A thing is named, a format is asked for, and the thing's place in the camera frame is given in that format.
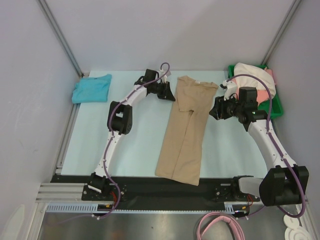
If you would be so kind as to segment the tan t-shirt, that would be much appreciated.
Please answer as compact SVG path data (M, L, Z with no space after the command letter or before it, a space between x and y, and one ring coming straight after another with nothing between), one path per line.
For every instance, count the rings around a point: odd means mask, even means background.
M213 82L178 77L156 176L199 185L205 128L217 90Z

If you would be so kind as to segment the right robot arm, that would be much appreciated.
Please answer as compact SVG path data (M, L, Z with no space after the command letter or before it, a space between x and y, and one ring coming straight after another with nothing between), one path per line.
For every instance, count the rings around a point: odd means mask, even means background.
M305 205L309 171L299 166L285 151L265 110L258 108L258 92L253 87L239 89L238 97L216 97L209 114L216 120L235 117L253 138L267 167L264 178L235 177L231 196L242 201L248 194L261 199L266 207Z

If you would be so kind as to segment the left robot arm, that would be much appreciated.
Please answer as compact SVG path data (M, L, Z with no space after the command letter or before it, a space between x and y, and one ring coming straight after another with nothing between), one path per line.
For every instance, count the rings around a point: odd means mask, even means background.
M176 99L171 91L169 69L160 67L159 71L146 69L133 85L133 89L120 101L112 101L109 106L106 126L108 137L102 157L90 175L87 186L100 200L105 200L111 193L110 166L117 145L130 133L133 126L133 107L149 94L157 95L158 99L172 101Z

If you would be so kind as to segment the pink t-shirt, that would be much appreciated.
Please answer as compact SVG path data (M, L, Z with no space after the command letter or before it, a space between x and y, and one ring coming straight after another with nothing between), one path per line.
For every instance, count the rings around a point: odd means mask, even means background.
M273 77L273 71L269 68L264 68L263 70L265 73L262 74L262 76L258 76L260 80L264 82L264 84L267 86L271 98L273 99L277 93L276 91L276 83ZM260 105L262 102L265 102L269 100L269 94L266 88L258 81L257 82L257 102L258 105Z

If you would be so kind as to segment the white t-shirt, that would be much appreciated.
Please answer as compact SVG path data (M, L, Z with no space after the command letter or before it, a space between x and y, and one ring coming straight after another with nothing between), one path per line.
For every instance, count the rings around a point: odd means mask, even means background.
M237 86L237 92L233 95L234 97L238 97L239 89L241 87L252 87L256 88L258 87L258 82L260 82L265 89L267 90L268 96L271 96L271 93L268 89L268 87L265 85L265 83L260 80L258 77L261 77L263 75L265 68L259 68L257 66L248 65L244 63L237 63L234 67L234 78L233 80Z

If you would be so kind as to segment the green plastic tray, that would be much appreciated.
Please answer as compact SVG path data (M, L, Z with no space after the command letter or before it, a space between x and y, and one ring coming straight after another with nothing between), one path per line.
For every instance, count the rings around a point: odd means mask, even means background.
M229 65L227 67L227 72L228 72L228 78L233 77L234 74L234 68L235 68L235 64ZM272 108L271 108L271 114L270 114L270 118L276 119L281 117L284 114L284 109L281 103L281 99L279 97L279 94L276 93L275 96L272 98ZM259 110L264 110L266 113L269 112L269 106L270 106L270 101L266 100L263 101L262 103L259 104L258 109Z

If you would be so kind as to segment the folded teal t-shirt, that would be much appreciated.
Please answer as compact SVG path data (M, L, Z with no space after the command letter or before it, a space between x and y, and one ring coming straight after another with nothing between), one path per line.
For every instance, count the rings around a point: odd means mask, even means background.
M71 101L73 104L82 103L106 103L112 75L100 77L84 77L75 84Z

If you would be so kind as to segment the white round discs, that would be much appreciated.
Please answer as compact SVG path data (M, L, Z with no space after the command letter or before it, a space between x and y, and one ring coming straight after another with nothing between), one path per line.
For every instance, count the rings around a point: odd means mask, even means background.
M300 222L297 218L285 215L283 217L283 222L286 226L284 232L285 240L312 240L310 233L300 226Z

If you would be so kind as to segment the white object bottom left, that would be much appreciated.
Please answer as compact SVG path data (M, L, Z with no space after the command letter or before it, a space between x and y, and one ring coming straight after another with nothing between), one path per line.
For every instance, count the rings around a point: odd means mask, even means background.
M17 240L25 219L25 205L19 205L7 220L0 235L1 240Z

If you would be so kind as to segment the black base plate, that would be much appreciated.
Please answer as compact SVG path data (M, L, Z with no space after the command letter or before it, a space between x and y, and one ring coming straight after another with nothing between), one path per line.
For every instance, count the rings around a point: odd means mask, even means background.
M257 196L236 190L232 178L202 178L197 186L159 177L113 177L111 191L100 194L88 188L89 176L54 175L52 183L84 184L83 201L115 200L126 205L146 203L148 205L200 205L212 206L217 203L236 202L252 206L260 202Z

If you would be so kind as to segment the right aluminium frame post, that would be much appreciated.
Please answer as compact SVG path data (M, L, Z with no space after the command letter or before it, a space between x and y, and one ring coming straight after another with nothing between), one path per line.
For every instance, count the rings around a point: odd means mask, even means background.
M285 35L286 30L290 26L292 20L294 19L296 13L298 12L299 8L303 4L303 0L293 0L288 11L286 12L284 19L282 20L275 36L273 37L262 61L261 65L268 65L273 53L275 52L277 46L279 45L282 37Z

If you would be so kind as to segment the aluminium frame post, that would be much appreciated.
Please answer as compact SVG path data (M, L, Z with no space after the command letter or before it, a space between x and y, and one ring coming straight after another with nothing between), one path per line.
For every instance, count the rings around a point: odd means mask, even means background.
M36 2L38 3L44 17L46 18L50 28L52 29L54 35L56 36L60 46L62 47L62 50L64 51L67 59L69 60L71 66L73 67L76 74L81 78L84 75L83 71L81 70L80 65L79 65L78 61L76 60L75 55L74 55L67 39L65 38L65 35L64 35L63 31L61 30L61 27L60 27L56 17L54 16L49 4L47 3L46 0L37 0Z
M303 0L293 0L288 11L286 12L284 19L282 20L275 36L273 37L262 61L261 65L268 65L273 53L275 52L277 46L279 45L282 37L285 35L286 30L290 26L292 20L294 19L296 13L298 12L299 8L303 4Z

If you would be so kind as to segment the left aluminium frame post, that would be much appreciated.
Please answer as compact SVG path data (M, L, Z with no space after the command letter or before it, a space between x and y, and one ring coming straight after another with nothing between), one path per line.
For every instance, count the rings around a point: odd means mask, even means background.
M64 35L63 31L61 30L61 27L60 27L56 17L54 16L49 4L47 3L46 0L37 0L36 2L38 3L44 17L46 18L50 28L52 29L54 35L56 36L60 46L62 47L62 50L64 51L67 59L69 60L71 66L73 67L76 74L81 78L84 75L83 71L81 70L80 65L79 65L78 61L76 60L75 55L74 55L67 39L65 38L65 35Z

